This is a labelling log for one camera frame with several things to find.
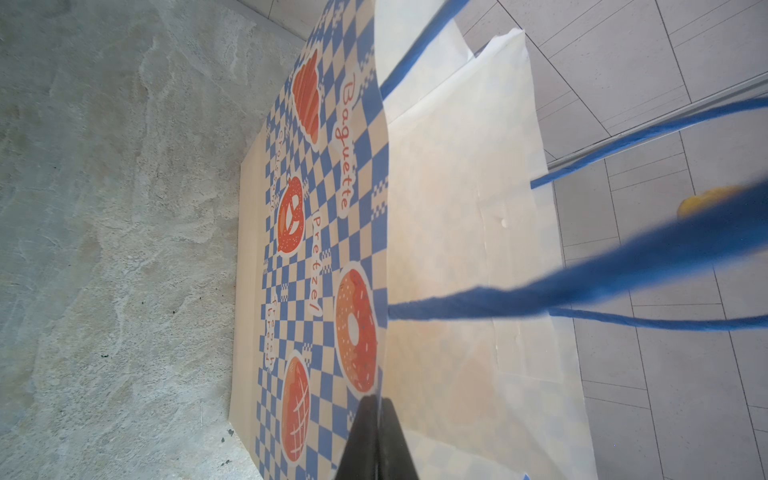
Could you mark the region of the blue checkered paper bag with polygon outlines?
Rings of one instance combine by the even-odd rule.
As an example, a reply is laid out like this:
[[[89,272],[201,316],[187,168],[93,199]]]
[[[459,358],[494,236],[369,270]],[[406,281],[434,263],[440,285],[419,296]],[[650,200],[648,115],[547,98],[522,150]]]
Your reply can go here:
[[[362,398],[390,399],[422,479],[763,479],[767,334],[539,315],[396,320],[512,289],[766,174],[723,119],[537,189],[568,88],[493,2],[470,4],[387,98],[435,1],[261,1],[296,32],[242,164],[230,417],[266,479],[331,479]]]

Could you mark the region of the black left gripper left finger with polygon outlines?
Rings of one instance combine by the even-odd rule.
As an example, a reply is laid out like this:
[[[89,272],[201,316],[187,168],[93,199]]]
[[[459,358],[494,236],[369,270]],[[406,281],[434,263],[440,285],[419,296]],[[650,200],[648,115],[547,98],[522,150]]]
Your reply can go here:
[[[360,400],[336,471],[336,480],[377,478],[378,407],[376,395],[368,395]]]

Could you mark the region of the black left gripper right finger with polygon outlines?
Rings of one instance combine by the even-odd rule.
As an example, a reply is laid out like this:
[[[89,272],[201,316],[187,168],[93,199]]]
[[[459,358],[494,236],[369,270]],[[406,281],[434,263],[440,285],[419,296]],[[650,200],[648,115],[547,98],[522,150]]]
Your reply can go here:
[[[379,479],[419,479],[394,404],[389,398],[380,402],[377,442]]]

